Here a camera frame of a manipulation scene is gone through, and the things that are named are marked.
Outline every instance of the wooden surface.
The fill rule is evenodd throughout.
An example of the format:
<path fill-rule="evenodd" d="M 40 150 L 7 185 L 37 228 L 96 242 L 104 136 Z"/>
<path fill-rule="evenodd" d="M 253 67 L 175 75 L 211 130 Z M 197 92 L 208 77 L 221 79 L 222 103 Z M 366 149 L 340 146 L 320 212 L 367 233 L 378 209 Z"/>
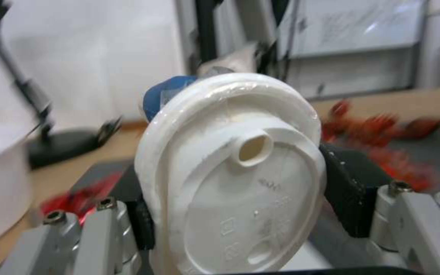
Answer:
<path fill-rule="evenodd" d="M 311 102 L 321 118 L 340 99 Z M 420 116 L 440 117 L 440 89 L 429 91 L 390 92 L 361 96 L 351 100 L 351 115 L 367 118 L 379 113 L 396 113 L 401 120 Z"/>
<path fill-rule="evenodd" d="M 326 117 L 329 108 L 338 100 L 312 102 L 320 117 Z M 351 114 L 369 117 L 392 112 L 402 120 L 427 115 L 440 117 L 440 89 L 433 91 L 393 92 L 351 99 Z M 63 163 L 44 167 L 30 173 L 33 189 L 33 206 L 54 195 L 68 190 L 91 165 L 102 160 L 120 160 L 135 155 L 144 128 L 118 132 L 103 147 Z M 0 237 L 0 263 L 18 240 L 22 231 L 30 228 L 28 215 Z"/>

